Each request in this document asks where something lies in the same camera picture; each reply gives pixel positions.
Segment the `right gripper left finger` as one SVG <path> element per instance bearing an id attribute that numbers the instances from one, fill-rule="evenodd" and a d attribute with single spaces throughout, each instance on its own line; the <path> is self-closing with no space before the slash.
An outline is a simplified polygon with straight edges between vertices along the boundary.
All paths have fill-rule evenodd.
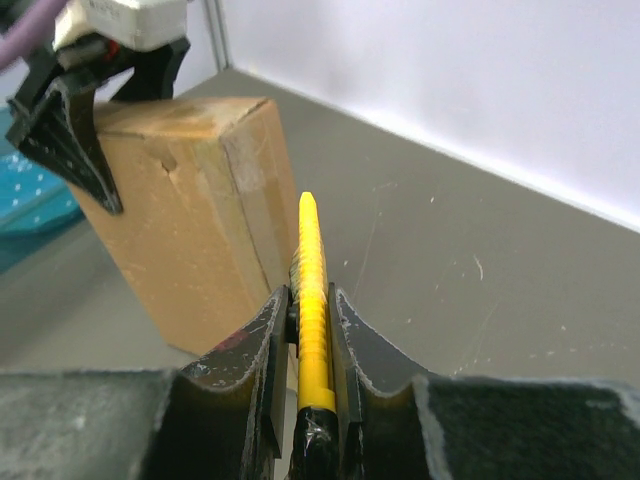
<path id="1" fill-rule="evenodd" d="M 147 479 L 271 479 L 282 456 L 290 291 L 175 377 Z"/>

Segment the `brown cardboard express box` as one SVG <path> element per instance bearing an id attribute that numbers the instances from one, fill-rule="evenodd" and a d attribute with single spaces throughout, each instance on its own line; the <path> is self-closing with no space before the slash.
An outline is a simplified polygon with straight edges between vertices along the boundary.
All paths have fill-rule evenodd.
<path id="1" fill-rule="evenodd" d="M 95 120 L 123 210 L 75 197 L 162 338 L 202 355 L 288 279 L 297 194 L 278 107 L 106 103 Z"/>

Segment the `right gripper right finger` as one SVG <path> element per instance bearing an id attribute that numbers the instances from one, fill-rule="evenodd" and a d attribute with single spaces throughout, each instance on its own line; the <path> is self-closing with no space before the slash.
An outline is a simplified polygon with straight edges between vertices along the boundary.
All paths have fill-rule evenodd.
<path id="1" fill-rule="evenodd" d="M 341 479 L 428 479 L 412 380 L 429 370 L 365 322 L 329 285 Z"/>

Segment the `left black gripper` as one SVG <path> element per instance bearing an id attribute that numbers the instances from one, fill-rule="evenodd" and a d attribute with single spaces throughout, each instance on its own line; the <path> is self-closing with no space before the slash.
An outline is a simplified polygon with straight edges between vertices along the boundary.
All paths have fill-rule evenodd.
<path id="1" fill-rule="evenodd" d="M 111 97 L 116 102 L 172 99 L 190 49 L 186 37 L 136 52 L 109 39 L 81 39 L 55 51 L 41 46 L 27 56 L 28 72 L 7 98 L 12 124 L 6 138 L 20 153 L 87 193 L 112 215 L 123 212 L 94 122 L 98 90 L 114 77 L 132 76 Z"/>

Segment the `yellow utility knife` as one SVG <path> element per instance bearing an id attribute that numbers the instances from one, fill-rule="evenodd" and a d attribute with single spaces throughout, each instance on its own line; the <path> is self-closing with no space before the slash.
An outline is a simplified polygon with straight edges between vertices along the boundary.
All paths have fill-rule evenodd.
<path id="1" fill-rule="evenodd" d="M 301 194 L 298 247 L 290 268 L 298 306 L 298 397 L 291 479 L 336 479 L 338 419 L 332 380 L 328 280 L 317 203 Z"/>

